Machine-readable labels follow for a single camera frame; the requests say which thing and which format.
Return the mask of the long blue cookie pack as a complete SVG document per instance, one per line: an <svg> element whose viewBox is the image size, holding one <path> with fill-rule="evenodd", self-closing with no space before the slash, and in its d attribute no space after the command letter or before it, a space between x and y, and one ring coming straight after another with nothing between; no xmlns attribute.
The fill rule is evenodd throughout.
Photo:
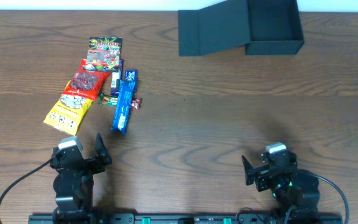
<svg viewBox="0 0 358 224"><path fill-rule="evenodd" d="M134 88L135 81L120 81L119 96L117 99L111 131L120 131L122 134L126 134Z"/></svg>

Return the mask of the Haribo candy bag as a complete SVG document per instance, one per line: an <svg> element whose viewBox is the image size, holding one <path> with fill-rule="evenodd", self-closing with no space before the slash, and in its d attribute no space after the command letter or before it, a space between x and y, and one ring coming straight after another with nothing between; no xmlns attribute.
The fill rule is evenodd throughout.
<svg viewBox="0 0 358 224"><path fill-rule="evenodd" d="M122 37L90 37L85 70L113 72L119 68Z"/></svg>

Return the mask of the dark green lidded box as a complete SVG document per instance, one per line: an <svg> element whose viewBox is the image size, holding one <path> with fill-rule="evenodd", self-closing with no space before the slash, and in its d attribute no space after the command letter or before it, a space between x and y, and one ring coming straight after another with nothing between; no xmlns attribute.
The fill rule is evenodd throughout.
<svg viewBox="0 0 358 224"><path fill-rule="evenodd" d="M296 0L227 0L178 11L182 57L240 46L248 55L295 55L304 42Z"/></svg>

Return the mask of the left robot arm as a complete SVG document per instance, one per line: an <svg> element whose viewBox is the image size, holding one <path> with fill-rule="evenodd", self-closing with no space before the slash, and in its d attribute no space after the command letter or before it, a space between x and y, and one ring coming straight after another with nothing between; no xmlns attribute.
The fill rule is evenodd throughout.
<svg viewBox="0 0 358 224"><path fill-rule="evenodd" d="M53 181L57 208L52 213L53 223L102 223L101 212L93 207L93 176L105 171L112 158L102 136L96 135L96 155L85 159L83 146L77 136L62 139L53 148L50 167L58 172Z"/></svg>

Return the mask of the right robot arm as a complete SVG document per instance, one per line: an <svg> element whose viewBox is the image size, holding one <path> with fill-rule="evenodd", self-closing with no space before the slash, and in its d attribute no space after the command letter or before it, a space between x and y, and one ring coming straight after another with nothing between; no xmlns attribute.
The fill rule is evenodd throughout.
<svg viewBox="0 0 358 224"><path fill-rule="evenodd" d="M264 152L265 166L254 168L242 156L246 184L255 184L259 192L270 190L278 208L265 223L315 223L319 200L319 180L306 170L297 168L296 154L287 149Z"/></svg>

